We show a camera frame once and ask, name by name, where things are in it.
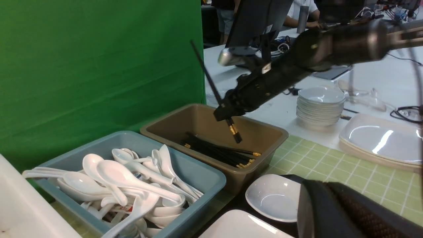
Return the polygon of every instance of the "person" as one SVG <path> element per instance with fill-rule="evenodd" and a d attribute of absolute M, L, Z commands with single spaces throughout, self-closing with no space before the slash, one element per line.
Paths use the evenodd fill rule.
<path fill-rule="evenodd" d="M 318 22 L 320 11 L 317 9 L 314 0 L 294 0 L 283 25 L 291 28 L 298 27 L 299 9 L 301 6 L 308 6 L 308 16 L 314 20 L 314 22 L 307 22 L 306 28 L 322 28 L 322 25 Z"/>
<path fill-rule="evenodd" d="M 219 20 L 220 44 L 226 44 L 231 32 L 235 13 L 241 0 L 212 0 L 211 5 L 216 8 Z"/>

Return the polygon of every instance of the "white table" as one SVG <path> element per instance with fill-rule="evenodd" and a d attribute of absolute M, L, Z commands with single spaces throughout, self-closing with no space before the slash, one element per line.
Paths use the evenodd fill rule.
<path fill-rule="evenodd" d="M 280 36 L 296 37 L 296 29 L 283 31 Z M 236 79 L 240 74 L 248 73 L 247 70 L 234 66 L 223 67 L 217 63 L 217 58 L 224 46 L 217 46 L 204 50 L 204 61 L 213 81 L 216 84 L 221 96 L 236 86 Z M 403 58 L 409 58 L 408 50 L 402 50 Z M 417 60 L 423 60 L 423 47 L 415 48 Z M 393 55 L 400 56 L 397 51 L 390 52 Z M 349 73 L 338 79 L 349 79 Z M 296 84 L 296 88 L 307 88 L 319 85 L 332 85 L 333 82 L 315 77 L 307 77 Z M 376 88 L 380 98 L 396 107 L 417 105 L 416 79 L 410 61 L 398 60 L 391 56 L 386 56 L 378 62 L 356 64 L 354 66 L 354 87 L 357 89 L 371 90 Z M 206 82 L 206 96 L 209 105 L 217 106 L 209 84 Z M 297 123 L 296 119 L 297 97 L 292 95 L 280 94 L 262 105 L 256 111 L 247 114 L 247 117 L 269 123 L 287 130 L 291 135 L 322 144 L 329 148 L 340 149 L 338 146 L 338 135 L 345 127 L 348 121 L 340 119 L 338 123 L 330 129 L 314 131 L 306 129 Z M 352 109 L 361 113 L 388 119 L 397 123 L 412 123 L 395 119 L 389 116 L 391 108 L 386 112 L 376 111 L 363 105 L 345 103 L 345 108 Z M 354 116 L 353 113 L 344 111 L 344 115 Z"/>

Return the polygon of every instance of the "stack of plates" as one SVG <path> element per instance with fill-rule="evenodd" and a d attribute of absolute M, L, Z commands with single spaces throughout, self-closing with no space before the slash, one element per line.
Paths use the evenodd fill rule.
<path fill-rule="evenodd" d="M 339 89 L 314 87 L 298 91 L 297 117 L 312 126 L 335 124 L 343 111 L 345 95 Z"/>
<path fill-rule="evenodd" d="M 339 134 L 339 145 L 347 153 L 396 169 L 419 172 L 421 132 L 366 114 L 354 116 Z"/>

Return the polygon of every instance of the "green backdrop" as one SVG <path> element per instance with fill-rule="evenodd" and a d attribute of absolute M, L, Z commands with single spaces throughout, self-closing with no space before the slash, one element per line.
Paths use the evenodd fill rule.
<path fill-rule="evenodd" d="M 204 98 L 199 1 L 3 0 L 0 153 L 19 171 Z"/>

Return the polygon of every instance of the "white square plate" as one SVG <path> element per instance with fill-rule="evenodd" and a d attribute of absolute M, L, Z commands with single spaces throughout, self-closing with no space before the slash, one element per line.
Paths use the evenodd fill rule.
<path fill-rule="evenodd" d="M 257 217 L 231 210 L 217 219 L 199 238 L 292 238 Z"/>

